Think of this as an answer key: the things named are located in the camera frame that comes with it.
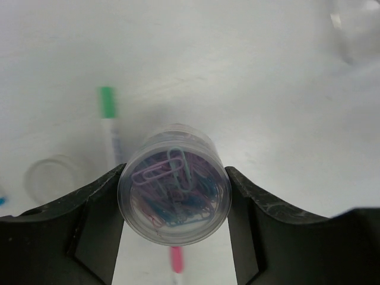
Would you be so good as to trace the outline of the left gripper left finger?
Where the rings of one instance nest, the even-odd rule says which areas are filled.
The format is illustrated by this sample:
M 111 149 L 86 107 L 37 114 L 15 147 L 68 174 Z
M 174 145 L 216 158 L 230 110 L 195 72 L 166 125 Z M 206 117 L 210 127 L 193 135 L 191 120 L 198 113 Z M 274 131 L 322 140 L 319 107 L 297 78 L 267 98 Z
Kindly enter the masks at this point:
M 124 220 L 119 165 L 17 217 L 1 217 L 1 284 L 112 284 Z

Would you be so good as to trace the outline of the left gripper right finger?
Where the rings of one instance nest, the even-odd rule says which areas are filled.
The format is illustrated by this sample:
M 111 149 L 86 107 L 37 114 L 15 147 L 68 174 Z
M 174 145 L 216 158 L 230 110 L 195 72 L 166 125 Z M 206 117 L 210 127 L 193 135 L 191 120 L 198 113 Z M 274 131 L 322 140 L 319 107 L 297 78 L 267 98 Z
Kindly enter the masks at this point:
M 238 284 L 378 284 L 379 209 L 332 218 L 295 207 L 234 167 L 228 216 Z

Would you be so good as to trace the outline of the small clear tape roll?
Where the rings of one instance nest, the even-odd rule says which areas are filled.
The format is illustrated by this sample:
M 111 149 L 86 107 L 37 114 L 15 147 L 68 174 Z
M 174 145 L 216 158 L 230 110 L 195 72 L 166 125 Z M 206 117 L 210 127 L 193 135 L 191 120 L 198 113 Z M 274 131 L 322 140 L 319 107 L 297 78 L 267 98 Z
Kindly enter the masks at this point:
M 41 159 L 24 174 L 24 188 L 29 197 L 42 205 L 78 189 L 84 181 L 80 165 L 65 155 Z

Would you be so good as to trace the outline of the pink marker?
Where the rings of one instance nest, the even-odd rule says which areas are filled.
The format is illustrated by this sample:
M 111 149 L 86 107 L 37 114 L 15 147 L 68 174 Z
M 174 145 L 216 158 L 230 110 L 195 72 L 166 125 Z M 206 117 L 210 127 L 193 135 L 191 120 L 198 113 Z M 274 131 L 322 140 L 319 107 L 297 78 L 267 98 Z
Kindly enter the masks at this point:
M 170 247 L 170 263 L 172 268 L 172 284 L 183 285 L 183 249 L 180 246 Z

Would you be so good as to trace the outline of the paper clip jar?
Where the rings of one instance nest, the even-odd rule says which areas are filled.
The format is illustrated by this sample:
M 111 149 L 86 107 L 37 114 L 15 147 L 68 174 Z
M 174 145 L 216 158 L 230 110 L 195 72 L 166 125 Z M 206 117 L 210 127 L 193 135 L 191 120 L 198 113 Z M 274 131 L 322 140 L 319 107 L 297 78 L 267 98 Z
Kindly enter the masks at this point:
M 214 143 L 180 123 L 148 136 L 126 164 L 118 205 L 143 238 L 185 246 L 208 238 L 226 220 L 232 187 Z

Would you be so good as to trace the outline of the green marker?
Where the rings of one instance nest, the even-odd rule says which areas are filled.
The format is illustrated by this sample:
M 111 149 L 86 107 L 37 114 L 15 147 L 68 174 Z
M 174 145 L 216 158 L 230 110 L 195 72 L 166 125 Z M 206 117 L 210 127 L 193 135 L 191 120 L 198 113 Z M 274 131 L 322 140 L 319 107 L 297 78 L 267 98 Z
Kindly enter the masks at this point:
M 112 87 L 99 88 L 99 106 L 104 133 L 106 161 L 110 169 L 124 163 L 124 152 L 119 130 L 115 91 Z

